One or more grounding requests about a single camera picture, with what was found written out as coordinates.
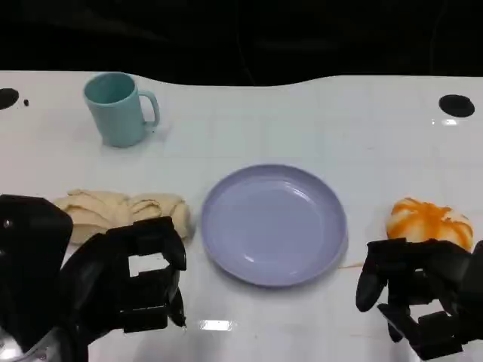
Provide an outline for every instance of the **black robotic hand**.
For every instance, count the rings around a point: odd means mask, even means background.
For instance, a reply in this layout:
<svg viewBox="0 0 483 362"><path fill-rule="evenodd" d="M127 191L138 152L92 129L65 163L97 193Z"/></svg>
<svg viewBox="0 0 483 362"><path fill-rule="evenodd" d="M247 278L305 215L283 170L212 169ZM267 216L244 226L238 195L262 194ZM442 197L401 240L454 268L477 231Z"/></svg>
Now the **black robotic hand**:
<svg viewBox="0 0 483 362"><path fill-rule="evenodd" d="M473 254L449 241L408 243L373 241L358 281L355 304L368 311L385 286L387 303L377 307L387 319L394 342L406 338L423 360L461 352L462 345L483 339L483 241ZM410 305L438 299L444 311L416 322Z"/></svg>
<svg viewBox="0 0 483 362"><path fill-rule="evenodd" d="M42 349L47 361L83 362L111 330L185 325L186 252L170 217L97 234L62 266L71 233L69 215L50 202L0 195L0 345L8 335L16 360ZM130 256L155 253L169 265L131 276Z"/></svg>

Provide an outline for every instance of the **purple plate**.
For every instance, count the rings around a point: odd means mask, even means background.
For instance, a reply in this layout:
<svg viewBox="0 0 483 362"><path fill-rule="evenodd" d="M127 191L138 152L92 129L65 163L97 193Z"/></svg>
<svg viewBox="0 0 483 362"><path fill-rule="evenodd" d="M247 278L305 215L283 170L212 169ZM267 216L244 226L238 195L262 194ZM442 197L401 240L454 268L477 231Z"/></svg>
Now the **purple plate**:
<svg viewBox="0 0 483 362"><path fill-rule="evenodd" d="M303 283L336 266L347 248L337 196L295 167L257 165L222 179L202 208L208 255L252 284Z"/></svg>

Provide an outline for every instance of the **teal mug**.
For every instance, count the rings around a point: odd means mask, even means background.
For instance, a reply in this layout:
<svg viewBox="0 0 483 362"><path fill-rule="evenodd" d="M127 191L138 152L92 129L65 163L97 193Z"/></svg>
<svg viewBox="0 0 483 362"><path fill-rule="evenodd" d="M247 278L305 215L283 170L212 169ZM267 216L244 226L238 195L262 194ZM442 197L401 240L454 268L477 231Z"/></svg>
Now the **teal mug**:
<svg viewBox="0 0 483 362"><path fill-rule="evenodd" d="M140 96L151 102L154 122L144 120ZM159 124L155 95L147 90L138 90L136 82L127 74L110 72L95 76L85 85L84 99L107 145L132 146L144 139L148 128Z"/></svg>

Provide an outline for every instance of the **table surface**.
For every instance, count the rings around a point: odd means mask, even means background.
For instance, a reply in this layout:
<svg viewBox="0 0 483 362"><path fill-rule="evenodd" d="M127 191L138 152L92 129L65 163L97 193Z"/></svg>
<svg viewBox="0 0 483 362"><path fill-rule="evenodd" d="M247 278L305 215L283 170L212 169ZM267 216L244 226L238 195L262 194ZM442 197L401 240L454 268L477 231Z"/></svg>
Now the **table surface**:
<svg viewBox="0 0 483 362"><path fill-rule="evenodd" d="M129 149L101 145L82 99L89 72L0 72L20 101L0 111L2 193L56 198L70 189L175 192L195 220L222 176L251 164L302 167L338 194L349 221L345 265L362 262L365 244L385 237L391 206L411 196L448 204L483 238L483 81L479 78L323 78L281 87L194 87L136 77L153 91L168 132ZM438 107L463 94L475 114L452 118ZM29 106L23 100L29 100ZM152 114L143 103L146 117ZM90 347L109 361L415 361L394 345L377 311L355 308L360 269L339 269L310 284L265 290L210 262L199 232L187 245L180 289L187 330L123 335ZM156 258L136 261L139 268ZM433 310L435 306L423 308ZM441 361L480 360L483 344Z"/></svg>

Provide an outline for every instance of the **orange stain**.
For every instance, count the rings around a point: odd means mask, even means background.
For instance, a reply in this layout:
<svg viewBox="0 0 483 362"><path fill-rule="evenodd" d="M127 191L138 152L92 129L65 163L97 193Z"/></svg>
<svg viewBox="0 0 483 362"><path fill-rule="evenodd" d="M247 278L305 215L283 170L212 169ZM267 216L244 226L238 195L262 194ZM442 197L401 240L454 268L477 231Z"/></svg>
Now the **orange stain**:
<svg viewBox="0 0 483 362"><path fill-rule="evenodd" d="M450 207L438 207L429 202L419 202L412 198L406 198L393 207L391 215L394 216L402 211L409 211L409 214L391 228L388 227L387 235L389 238L403 238L411 228L422 224L424 225L424 240L437 239L441 235L441 231L448 228L457 236L458 244L461 247L466 250L471 249L473 230L470 225L464 222L452 221L449 217L445 217L453 211Z"/></svg>

